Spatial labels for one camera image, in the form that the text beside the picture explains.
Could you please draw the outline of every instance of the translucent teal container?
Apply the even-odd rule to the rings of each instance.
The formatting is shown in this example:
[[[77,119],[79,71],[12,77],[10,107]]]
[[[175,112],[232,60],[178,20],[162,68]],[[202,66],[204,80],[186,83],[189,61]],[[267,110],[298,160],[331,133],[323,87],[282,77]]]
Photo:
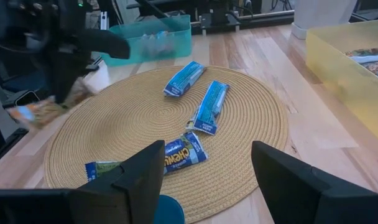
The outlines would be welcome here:
[[[101,54],[106,65],[110,67],[186,57],[191,54],[189,15],[118,25],[109,30],[127,39],[131,47],[130,58],[126,60]]]

